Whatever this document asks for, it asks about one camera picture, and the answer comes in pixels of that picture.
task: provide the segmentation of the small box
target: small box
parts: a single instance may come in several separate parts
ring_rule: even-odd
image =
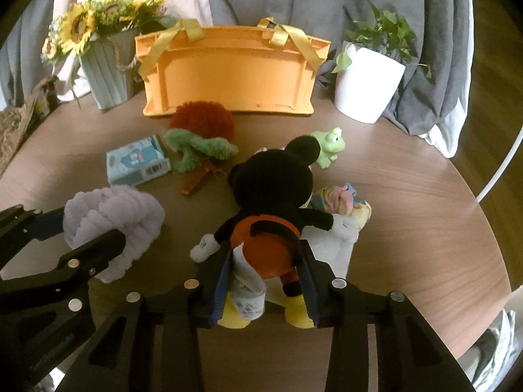
[[[137,186],[171,171],[171,163],[157,136],[107,152],[107,181],[111,186]]]

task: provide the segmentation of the red shorts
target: red shorts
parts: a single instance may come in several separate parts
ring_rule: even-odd
[[[262,279],[280,277],[281,282],[289,284],[298,280],[294,266],[294,246],[277,234],[260,233],[250,235],[250,228],[257,221],[273,221],[284,225],[300,238],[300,232],[292,223],[272,215],[250,216],[236,224],[231,235],[231,247],[234,249],[243,243],[245,260]]]

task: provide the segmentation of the green frog toy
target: green frog toy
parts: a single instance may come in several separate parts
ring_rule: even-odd
[[[334,128],[332,131],[315,131],[311,135],[318,140],[321,147],[320,156],[316,163],[322,169],[328,168],[330,163],[338,158],[337,153],[345,149],[342,129]]]

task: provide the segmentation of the artificial flower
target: artificial flower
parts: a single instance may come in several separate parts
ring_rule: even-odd
[[[133,0],[132,5],[135,11],[140,9],[148,9],[155,12],[155,14],[160,14],[163,4],[167,0]]]
[[[52,60],[57,55],[57,44],[54,40],[47,37],[43,42],[42,54],[47,60]]]
[[[96,19],[91,2],[73,4],[60,25],[59,42],[63,52],[76,55],[85,52],[85,46],[95,30]]]
[[[112,25],[122,21],[130,21],[129,0],[100,0],[96,15],[103,25]]]

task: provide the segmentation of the gray fabric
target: gray fabric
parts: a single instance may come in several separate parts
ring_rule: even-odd
[[[40,54],[52,22],[53,3],[32,0],[0,49],[0,87],[8,106],[22,106],[35,86],[51,74],[52,67],[42,64]]]
[[[368,0],[209,0],[215,25],[256,25],[273,16],[332,42],[321,68],[321,83],[333,82],[330,71],[353,20],[370,19]],[[427,133],[456,106],[464,87],[469,29],[468,0],[371,0],[380,8],[405,15],[417,36],[421,63],[432,67],[432,80],[414,65],[407,66],[384,116],[412,135]]]

